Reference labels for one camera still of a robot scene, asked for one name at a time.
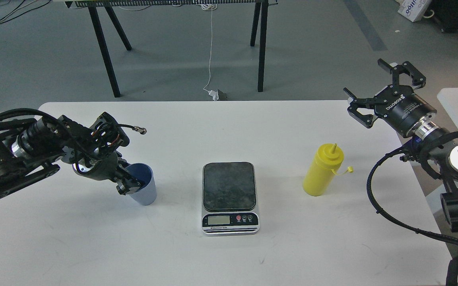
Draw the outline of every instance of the floor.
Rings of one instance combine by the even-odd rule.
[[[1,6],[0,17],[18,3]],[[256,90],[258,45],[249,47],[252,4],[219,5],[213,13],[198,6],[114,10],[133,46],[124,49],[99,9],[121,98],[112,95],[87,9],[51,2],[0,25],[0,112],[51,101],[211,100],[202,88],[209,78],[212,21],[207,89],[220,89],[229,100],[345,100],[344,87],[371,97],[391,83],[377,59],[408,60],[427,77],[418,94],[438,109],[435,122],[455,130],[436,94],[458,87],[458,34],[444,34],[427,19],[409,22],[397,13],[394,0],[295,0],[271,6],[262,93]],[[65,115],[75,119],[67,110]],[[361,132],[371,135],[363,127]],[[413,167],[425,194],[440,185]]]

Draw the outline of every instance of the white cable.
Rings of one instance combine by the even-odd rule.
[[[216,10],[218,7],[217,5],[213,4],[196,4],[197,6],[200,6],[203,11],[213,11]]]
[[[213,51],[213,10],[211,10],[211,45],[210,45],[210,63],[208,64],[208,72],[210,73],[210,77],[208,79],[208,83],[202,88],[204,89],[208,94],[210,93],[209,90],[206,89],[206,87],[209,85],[211,81],[211,56],[212,56],[212,51]]]
[[[197,6],[200,6],[203,11],[213,11],[217,9],[217,5],[213,4],[196,4]],[[173,7],[181,7],[181,4],[172,4]]]
[[[142,9],[136,9],[136,10],[126,9],[126,8],[123,8],[123,7],[120,7],[120,9],[123,9],[123,10],[126,10],[126,11],[142,11],[142,10],[145,10],[145,9],[147,9],[149,7],[151,7],[151,5],[146,6],[146,7],[142,8]]]
[[[16,10],[13,11],[12,13],[10,13],[10,14],[6,15],[5,17],[1,18],[1,19],[0,19],[0,22],[6,20],[8,17],[10,17],[11,15],[13,15],[16,11],[19,11],[20,9],[29,6],[29,5],[33,4],[34,2],[38,2],[38,0],[31,1],[31,2],[29,2],[28,4],[26,4],[26,5],[22,6],[22,7],[20,7],[19,9],[16,9]]]
[[[425,16],[424,15],[423,18],[430,19],[430,18],[434,17],[434,10],[431,10],[431,12],[432,12],[432,14],[430,16]]]

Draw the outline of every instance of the scale platform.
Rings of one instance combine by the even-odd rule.
[[[249,235],[259,230],[254,167],[248,162],[209,163],[202,176],[202,231]]]

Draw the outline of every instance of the cup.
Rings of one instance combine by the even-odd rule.
[[[129,165],[126,169],[141,183],[141,187],[135,193],[130,194],[132,199],[143,206],[151,205],[157,198],[157,187],[155,186],[153,170],[143,163]]]

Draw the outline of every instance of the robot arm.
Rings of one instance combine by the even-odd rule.
[[[5,121],[29,115],[42,118]],[[126,170],[129,164],[116,151],[130,143],[122,126],[146,133],[144,128],[118,124],[106,112],[89,128],[34,109],[1,113],[0,199],[58,172],[58,160],[73,165],[80,176],[117,183],[120,194],[136,192],[141,182]]]
[[[447,193],[441,195],[443,212],[453,232],[458,232],[458,131],[449,132],[432,120],[436,109],[418,96],[414,89],[425,86],[423,76],[411,63],[389,65],[378,60],[378,65],[392,74],[392,84],[387,85],[373,98],[357,98],[349,89],[349,115],[371,128],[378,118],[388,123],[403,138],[410,138],[402,146],[402,161],[416,161],[433,178],[442,179]],[[400,74],[412,78],[412,85],[400,85]],[[374,114],[363,115],[359,108],[371,109]],[[429,164],[434,161],[438,172]]]

